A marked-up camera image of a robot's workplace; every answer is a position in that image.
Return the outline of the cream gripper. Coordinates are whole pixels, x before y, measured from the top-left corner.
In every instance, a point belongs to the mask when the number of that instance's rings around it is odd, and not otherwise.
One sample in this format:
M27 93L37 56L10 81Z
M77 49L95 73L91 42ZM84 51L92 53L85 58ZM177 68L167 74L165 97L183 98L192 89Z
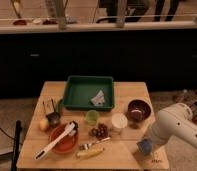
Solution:
M161 147L161 145L153 137L151 137L148 134L146 134L144 136L144 139L145 138L150 139L152 141L152 152L150 154L150 155L152 155L154 152L156 152Z

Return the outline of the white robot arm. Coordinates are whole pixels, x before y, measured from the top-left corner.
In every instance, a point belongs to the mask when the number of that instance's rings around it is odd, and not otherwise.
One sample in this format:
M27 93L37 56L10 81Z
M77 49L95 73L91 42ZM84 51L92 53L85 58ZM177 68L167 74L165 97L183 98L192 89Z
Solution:
M197 125L190 121L192 110L184 103L176 103L159 110L156 120L147 128L146 137L151 142L151 152L176 136L197 149Z

